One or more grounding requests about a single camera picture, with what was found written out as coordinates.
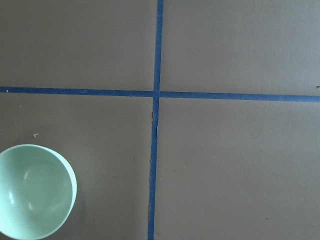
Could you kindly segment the green bowl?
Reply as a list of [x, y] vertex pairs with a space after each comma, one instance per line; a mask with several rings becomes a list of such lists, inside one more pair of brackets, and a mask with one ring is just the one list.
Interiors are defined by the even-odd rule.
[[44, 146], [21, 144], [0, 154], [0, 232], [40, 240], [67, 220], [77, 196], [70, 163]]

